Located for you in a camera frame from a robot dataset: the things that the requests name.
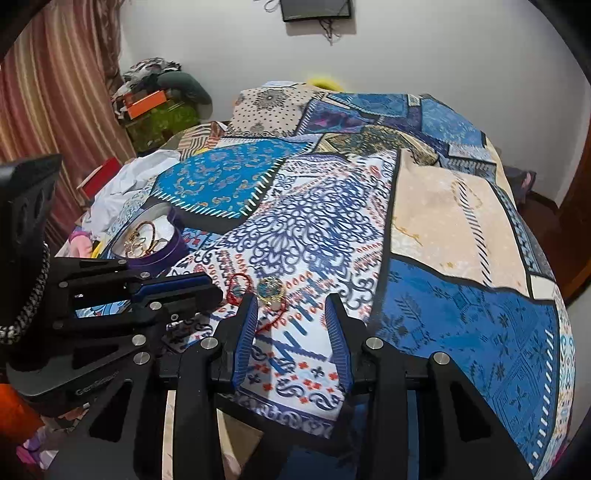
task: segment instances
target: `wall-mounted tv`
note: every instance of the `wall-mounted tv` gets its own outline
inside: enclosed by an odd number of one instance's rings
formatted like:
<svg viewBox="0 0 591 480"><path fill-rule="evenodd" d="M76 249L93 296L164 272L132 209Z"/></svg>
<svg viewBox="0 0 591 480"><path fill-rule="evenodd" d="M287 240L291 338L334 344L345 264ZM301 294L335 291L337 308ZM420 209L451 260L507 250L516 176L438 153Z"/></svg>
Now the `wall-mounted tv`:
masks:
<svg viewBox="0 0 591 480"><path fill-rule="evenodd" d="M351 0L281 0L284 22L351 18Z"/></svg>

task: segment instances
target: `yellow object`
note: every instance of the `yellow object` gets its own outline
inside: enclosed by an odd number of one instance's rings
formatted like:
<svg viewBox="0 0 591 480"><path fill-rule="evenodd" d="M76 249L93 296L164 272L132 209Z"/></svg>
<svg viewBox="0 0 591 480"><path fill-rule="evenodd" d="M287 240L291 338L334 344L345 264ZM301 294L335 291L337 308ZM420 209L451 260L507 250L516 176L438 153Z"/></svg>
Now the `yellow object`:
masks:
<svg viewBox="0 0 591 480"><path fill-rule="evenodd" d="M91 258L99 258L99 255L102 253L103 249L105 248L105 242L102 241L99 243L96 248L93 250Z"/></svg>
<svg viewBox="0 0 591 480"><path fill-rule="evenodd" d="M326 77L315 77L307 80L306 83L314 85L315 87L322 88L324 90L332 90L333 92L342 92L344 90L340 84L332 79Z"/></svg>

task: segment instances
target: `orange box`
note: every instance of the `orange box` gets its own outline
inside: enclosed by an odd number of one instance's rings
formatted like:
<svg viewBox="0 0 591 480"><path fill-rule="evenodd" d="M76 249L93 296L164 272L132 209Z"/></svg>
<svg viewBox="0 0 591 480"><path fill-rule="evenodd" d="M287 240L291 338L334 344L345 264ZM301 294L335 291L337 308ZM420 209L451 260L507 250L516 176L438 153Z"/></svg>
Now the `orange box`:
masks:
<svg viewBox="0 0 591 480"><path fill-rule="evenodd" d="M166 101L166 95L162 90L158 92L151 93L150 95L138 100L135 103L132 103L127 107L127 113L129 113L129 118L136 118L140 116L142 113L146 113L148 110L151 110L155 106L158 106Z"/></svg>

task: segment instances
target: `blue patterned fabric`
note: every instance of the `blue patterned fabric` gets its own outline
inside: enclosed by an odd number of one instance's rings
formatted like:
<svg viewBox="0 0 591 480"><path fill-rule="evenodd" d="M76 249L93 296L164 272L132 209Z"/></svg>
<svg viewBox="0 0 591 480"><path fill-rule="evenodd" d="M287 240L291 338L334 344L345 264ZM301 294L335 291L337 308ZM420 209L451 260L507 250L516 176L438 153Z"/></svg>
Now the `blue patterned fabric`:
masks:
<svg viewBox="0 0 591 480"><path fill-rule="evenodd" d="M381 313L370 323L370 331L412 355L449 353L499 416L524 458L537 455L541 460L557 404L556 307L475 285L442 280L392 258ZM539 462L532 464L535 474Z"/></svg>
<svg viewBox="0 0 591 480"><path fill-rule="evenodd" d="M496 163L465 158L446 158L442 155L439 156L439 162L443 168L448 170L469 173L487 179L491 183L496 183Z"/></svg>
<svg viewBox="0 0 591 480"><path fill-rule="evenodd" d="M273 138L215 148L169 168L158 177L152 195L189 212L246 216L283 160L313 145Z"/></svg>
<svg viewBox="0 0 591 480"><path fill-rule="evenodd" d="M507 193L502 189L499 188L495 184L491 184L492 189L496 193L498 199L500 200L501 204L504 206L505 211L507 212L507 218L511 222L511 226L513 227L513 231L515 233L515 241L517 243L517 247L521 252L521 256L524 262L524 268L536 275L543 275L542 269L538 265L538 261L536 260L534 248L530 243L530 237L527 234L527 231L524 228L523 220L521 219L521 215L517 212L517 209L513 205L513 202L510 200Z"/></svg>
<svg viewBox="0 0 591 480"><path fill-rule="evenodd" d="M423 133L447 143L482 146L482 132L452 109L424 98Z"/></svg>
<svg viewBox="0 0 591 480"><path fill-rule="evenodd" d="M358 134L365 125L375 123L356 110L347 110L331 103L312 100L302 117L296 134L348 133Z"/></svg>
<svg viewBox="0 0 591 480"><path fill-rule="evenodd" d="M383 116L407 116L407 96L394 93L331 93L331 100L365 113Z"/></svg>
<svg viewBox="0 0 591 480"><path fill-rule="evenodd" d="M208 248L220 237L221 235L217 233L210 233L194 228L186 228L183 230L183 241L191 251L199 250L200 248Z"/></svg>

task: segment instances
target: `bed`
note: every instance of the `bed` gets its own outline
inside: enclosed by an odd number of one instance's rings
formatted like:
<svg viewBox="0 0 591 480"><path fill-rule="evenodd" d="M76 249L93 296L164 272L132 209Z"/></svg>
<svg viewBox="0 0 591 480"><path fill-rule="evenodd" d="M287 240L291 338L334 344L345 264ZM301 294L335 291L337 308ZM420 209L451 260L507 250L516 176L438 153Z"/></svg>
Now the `bed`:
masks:
<svg viewBox="0 0 591 480"><path fill-rule="evenodd" d="M166 201L191 249L169 275L205 271L225 296L236 273L281 280L285 309L261 306L249 372L229 402L331 438L346 406L323 317L337 292L398 349L449 353L534 476L547 472L567 433L573 337L484 133L430 95L269 82L239 94L227 128L189 129L178 150L181 163L126 203L107 239ZM182 352L236 309L174 325L164 342ZM355 462L333 467L352 475Z"/></svg>

